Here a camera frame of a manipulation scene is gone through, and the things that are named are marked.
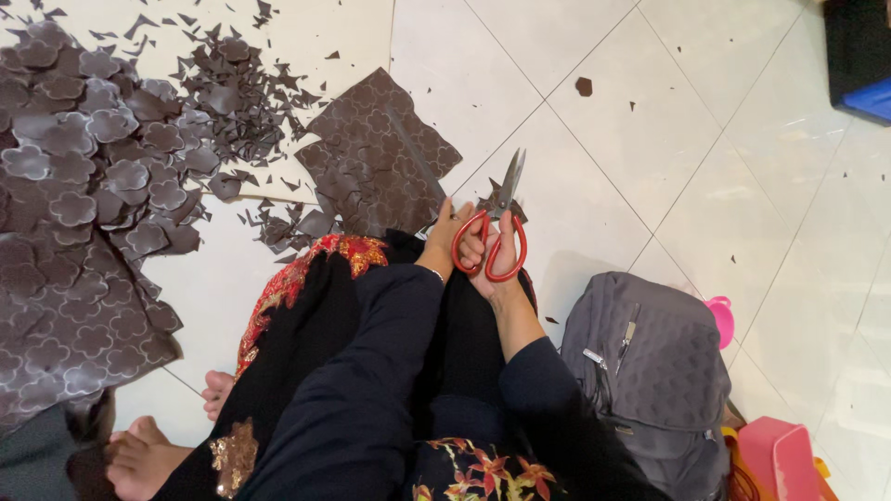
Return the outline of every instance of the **scissor blade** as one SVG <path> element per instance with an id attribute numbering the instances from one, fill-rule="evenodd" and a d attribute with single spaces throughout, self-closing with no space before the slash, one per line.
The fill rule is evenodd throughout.
<path id="1" fill-rule="evenodd" d="M 511 208 L 513 194 L 517 190 L 519 174 L 522 172 L 523 163 L 525 162 L 526 151 L 524 150 L 523 155 L 520 156 L 519 148 L 517 148 L 511 159 L 511 164 L 507 168 L 507 173 L 504 175 L 504 182 L 502 183 L 501 191 L 498 193 L 498 201 L 495 203 L 495 215 L 497 217 L 500 217 L 504 211 Z"/>

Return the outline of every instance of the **gray backpack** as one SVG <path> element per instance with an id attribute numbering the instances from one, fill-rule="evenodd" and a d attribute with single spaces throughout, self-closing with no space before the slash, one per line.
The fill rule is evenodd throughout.
<path id="1" fill-rule="evenodd" d="M 702 301 L 621 272 L 592 277 L 566 323 L 560 354 L 597 416 L 675 501 L 726 498 L 719 340 Z"/>

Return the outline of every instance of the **hand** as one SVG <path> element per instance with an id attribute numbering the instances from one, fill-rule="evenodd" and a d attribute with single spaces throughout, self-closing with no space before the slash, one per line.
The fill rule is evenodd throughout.
<path id="1" fill-rule="evenodd" d="M 467 233 L 464 234 L 464 238 L 459 246 L 459 255 L 461 256 L 462 266 L 470 268 L 479 265 L 479 271 L 470 277 L 470 283 L 473 284 L 480 295 L 491 302 L 499 292 L 514 289 L 519 285 L 516 277 L 502 283 L 490 282 L 489 279 L 486 278 L 486 273 L 483 271 L 486 267 L 483 250 L 486 251 L 485 256 L 488 256 L 492 251 L 492 246 L 495 245 L 495 241 L 499 238 L 501 239 L 502 244 L 501 249 L 498 250 L 498 255 L 495 256 L 495 263 L 492 265 L 492 273 L 494 275 L 505 274 L 511 271 L 517 263 L 517 248 L 513 241 L 513 222 L 511 221 L 511 212 L 507 210 L 502 214 L 501 219 L 498 221 L 498 231 L 489 231 L 488 241 L 485 246 L 480 240 L 482 229 L 483 221 L 481 219 L 476 221 L 473 225 L 470 225 L 470 228 Z"/>
<path id="2" fill-rule="evenodd" d="M 415 261 L 416 265 L 426 267 L 439 273 L 444 282 L 452 274 L 452 240 L 464 223 L 470 219 L 473 204 L 467 202 L 452 216 L 452 199 L 446 198 L 439 207 L 437 223 L 433 226 L 424 244 L 424 252 Z"/>

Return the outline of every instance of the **red scissor handle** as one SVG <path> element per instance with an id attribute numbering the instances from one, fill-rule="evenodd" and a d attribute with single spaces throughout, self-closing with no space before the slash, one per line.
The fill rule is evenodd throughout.
<path id="1" fill-rule="evenodd" d="M 476 265 L 472 268 L 466 268 L 461 264 L 461 258 L 458 255 L 458 246 L 461 245 L 461 240 L 467 230 L 470 228 L 477 219 L 483 220 L 483 228 L 480 231 L 480 239 L 485 244 L 486 240 L 489 236 L 489 221 L 490 218 L 486 214 L 485 210 L 481 210 L 477 212 L 470 220 L 464 223 L 464 226 L 458 230 L 458 233 L 455 234 L 454 240 L 452 240 L 452 261 L 456 268 L 460 269 L 462 272 L 468 275 L 475 275 L 479 272 L 479 265 Z M 504 275 L 494 275 L 492 273 L 492 265 L 495 263 L 495 257 L 498 256 L 498 251 L 501 249 L 501 238 L 495 241 L 495 244 L 492 246 L 492 250 L 489 251 L 489 256 L 486 258 L 486 278 L 489 279 L 490 282 L 506 282 L 510 280 L 512 277 L 516 276 L 519 273 L 520 269 L 523 268 L 523 263 L 526 262 L 526 232 L 523 231 L 523 225 L 519 221 L 519 217 L 514 215 L 512 218 L 513 228 L 517 231 L 517 235 L 519 235 L 519 258 L 517 259 L 517 264 L 511 269 L 511 271 L 505 273 Z"/>

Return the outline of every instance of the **pink plastic container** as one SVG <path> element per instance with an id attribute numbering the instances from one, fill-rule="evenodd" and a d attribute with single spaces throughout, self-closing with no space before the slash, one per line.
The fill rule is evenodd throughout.
<path id="1" fill-rule="evenodd" d="M 718 345 L 718 348 L 727 348 L 730 340 L 733 339 L 733 331 L 735 329 L 733 313 L 730 311 L 730 300 L 724 296 L 714 296 L 714 298 L 702 302 L 706 303 L 708 309 L 712 311 L 712 315 L 715 316 L 715 323 L 718 326 L 718 332 L 721 333 L 721 344 Z"/>
<path id="2" fill-rule="evenodd" d="M 740 430 L 740 455 L 758 483 L 780 501 L 820 499 L 811 438 L 803 424 L 759 417 Z"/>

